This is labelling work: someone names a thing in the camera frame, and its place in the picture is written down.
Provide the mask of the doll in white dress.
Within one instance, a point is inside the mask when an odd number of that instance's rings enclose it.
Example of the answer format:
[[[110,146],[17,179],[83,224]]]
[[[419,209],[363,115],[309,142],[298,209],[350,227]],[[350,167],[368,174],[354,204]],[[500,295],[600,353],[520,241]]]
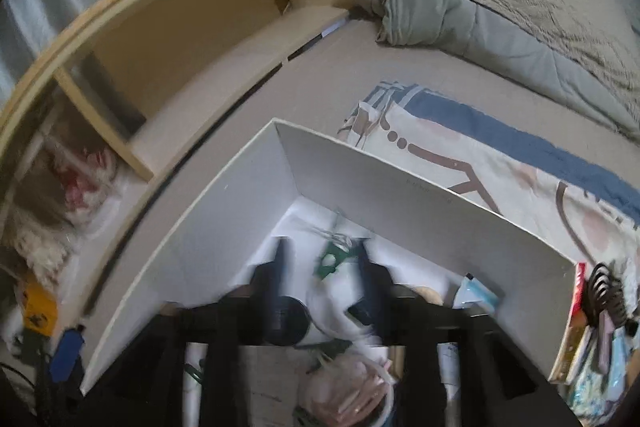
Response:
[[[48,227],[7,198],[1,201],[1,245],[22,258],[36,280],[54,293],[74,253],[64,231]]]

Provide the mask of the white shoe box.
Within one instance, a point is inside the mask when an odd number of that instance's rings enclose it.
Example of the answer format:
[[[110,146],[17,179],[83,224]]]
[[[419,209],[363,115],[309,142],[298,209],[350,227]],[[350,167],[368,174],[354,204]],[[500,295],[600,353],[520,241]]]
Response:
[[[501,298],[501,327],[550,375],[572,307],[575,265],[539,237],[445,187],[276,120],[206,185],[126,274],[103,329],[86,332],[90,388],[167,301],[211,303],[245,282],[279,236],[291,239],[284,290],[305,298],[323,232],[364,237],[405,285],[445,289],[471,274]]]

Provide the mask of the black claw hair clip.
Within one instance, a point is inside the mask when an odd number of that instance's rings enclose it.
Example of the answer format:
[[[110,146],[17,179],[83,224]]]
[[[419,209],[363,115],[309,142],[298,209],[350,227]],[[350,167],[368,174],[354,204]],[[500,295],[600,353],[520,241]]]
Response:
[[[629,337],[638,333],[639,323],[628,317],[622,282],[604,263],[593,267],[582,294],[582,307],[592,327],[599,324],[600,314],[606,312],[616,329],[621,327]]]

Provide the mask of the doll in red dress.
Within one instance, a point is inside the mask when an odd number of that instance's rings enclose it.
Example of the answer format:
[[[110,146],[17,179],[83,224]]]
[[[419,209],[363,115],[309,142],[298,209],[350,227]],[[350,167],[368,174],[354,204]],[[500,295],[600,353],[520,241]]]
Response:
[[[50,154],[49,164],[62,186],[65,219],[75,227],[83,227],[112,193],[117,157],[107,146],[94,152],[62,150]]]

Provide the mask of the patterned cartoon blanket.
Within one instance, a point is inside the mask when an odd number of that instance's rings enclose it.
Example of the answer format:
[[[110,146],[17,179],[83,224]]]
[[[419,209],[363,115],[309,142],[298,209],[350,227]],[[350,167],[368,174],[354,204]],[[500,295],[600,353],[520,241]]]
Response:
[[[381,82],[337,132],[596,265],[639,261],[639,193],[616,174],[418,84]]]

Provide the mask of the wooden bedside shelf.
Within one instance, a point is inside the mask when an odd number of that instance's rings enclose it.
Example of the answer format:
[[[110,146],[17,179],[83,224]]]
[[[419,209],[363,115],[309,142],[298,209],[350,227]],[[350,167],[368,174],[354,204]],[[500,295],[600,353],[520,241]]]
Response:
[[[323,31],[349,0],[100,0],[21,78],[1,113],[1,155],[60,89],[142,180],[157,179],[231,105]]]

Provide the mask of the grey quilted duvet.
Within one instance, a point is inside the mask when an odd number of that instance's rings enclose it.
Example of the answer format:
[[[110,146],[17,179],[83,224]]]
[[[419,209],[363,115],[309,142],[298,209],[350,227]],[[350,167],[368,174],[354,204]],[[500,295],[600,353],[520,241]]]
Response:
[[[427,46],[639,139],[639,37],[616,0],[354,0],[378,40]]]

